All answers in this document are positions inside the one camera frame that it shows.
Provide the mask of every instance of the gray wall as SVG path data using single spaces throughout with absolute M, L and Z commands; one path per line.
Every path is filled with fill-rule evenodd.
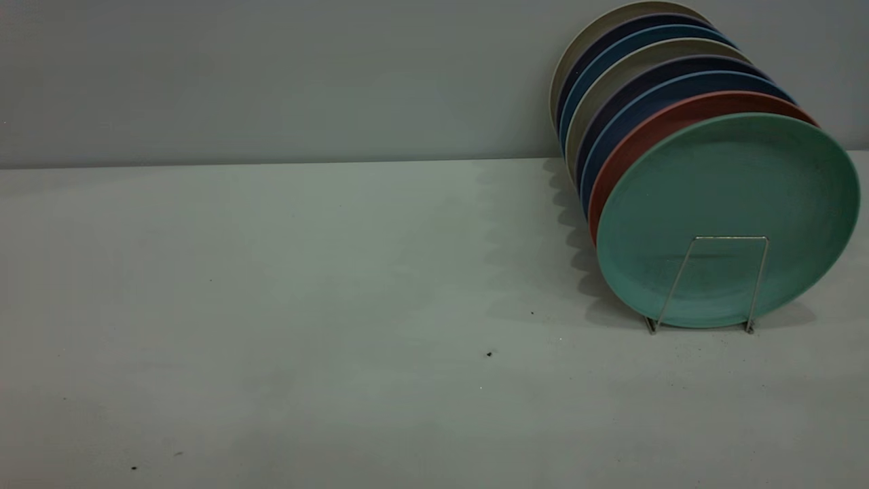
M 0 0 L 0 164 L 557 153 L 555 63 L 620 0 Z M 848 149 L 869 3 L 698 0 Z

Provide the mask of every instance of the stack of plates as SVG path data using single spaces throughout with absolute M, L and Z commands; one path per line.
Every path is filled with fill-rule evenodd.
M 817 282 L 857 221 L 851 160 L 699 13 L 632 3 L 555 70 L 549 109 L 607 283 L 657 318 L 699 236 L 766 237 L 754 315 Z M 664 321 L 745 321 L 764 239 L 698 241 Z

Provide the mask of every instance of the beige plate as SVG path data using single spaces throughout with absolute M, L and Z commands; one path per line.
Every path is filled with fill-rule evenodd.
M 564 161 L 567 163 L 567 172 L 570 173 L 571 181 L 576 182 L 574 175 L 576 156 L 580 150 L 582 137 L 585 136 L 586 129 L 591 124 L 597 110 L 616 91 L 643 71 L 677 57 L 695 55 L 726 56 L 751 63 L 742 56 L 742 53 L 727 44 L 698 37 L 681 37 L 649 44 L 645 48 L 623 57 L 594 81 L 576 106 L 574 116 L 570 119 Z
M 553 127 L 555 127 L 555 110 L 561 86 L 564 84 L 567 74 L 576 62 L 579 61 L 582 53 L 586 52 L 594 41 L 597 41 L 600 36 L 609 32 L 613 27 L 635 17 L 649 14 L 684 14 L 709 23 L 708 20 L 694 10 L 684 5 L 670 2 L 629 3 L 598 17 L 576 36 L 555 66 L 555 73 L 552 75 L 552 86 L 549 87 L 549 116 L 552 118 Z

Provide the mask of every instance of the red plate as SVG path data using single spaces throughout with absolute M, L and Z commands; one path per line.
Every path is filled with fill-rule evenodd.
M 793 117 L 809 124 L 818 125 L 800 107 L 777 97 L 753 91 L 715 91 L 690 97 L 670 105 L 646 119 L 634 128 L 610 153 L 594 181 L 588 203 L 588 228 L 592 241 L 597 246 L 597 231 L 600 214 L 609 194 L 619 183 L 628 168 L 660 140 L 691 124 L 711 117 L 738 112 L 765 112 Z

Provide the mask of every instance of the wire plate stand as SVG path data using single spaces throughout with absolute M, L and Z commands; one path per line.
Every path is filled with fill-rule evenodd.
M 685 270 L 685 265 L 688 263 L 688 259 L 691 257 L 691 251 L 693 251 L 694 245 L 696 245 L 699 241 L 722 239 L 755 241 L 763 240 L 764 242 L 763 255 L 760 257 L 760 266 L 758 267 L 758 276 L 757 279 L 754 281 L 752 304 L 748 308 L 748 319 L 746 319 L 746 321 L 742 323 L 746 333 L 754 333 L 754 306 L 757 304 L 758 291 L 760 290 L 760 280 L 763 278 L 763 271 L 766 267 L 766 252 L 769 251 L 769 238 L 766 236 L 695 236 L 694 239 L 691 240 L 691 244 L 688 245 L 688 251 L 685 253 L 685 257 L 682 259 L 682 264 L 679 266 L 679 271 L 676 272 L 676 278 L 673 280 L 673 285 L 670 286 L 670 292 L 667 294 L 667 300 L 664 301 L 664 306 L 660 308 L 660 315 L 658 315 L 657 319 L 646 317 L 646 325 L 649 328 L 650 334 L 655 334 L 662 325 L 665 325 L 664 316 L 665 314 L 667 314 L 667 307 L 670 305 L 670 300 L 673 298 L 673 294 L 676 292 L 676 287 L 679 285 L 679 279 L 682 277 L 682 272 Z

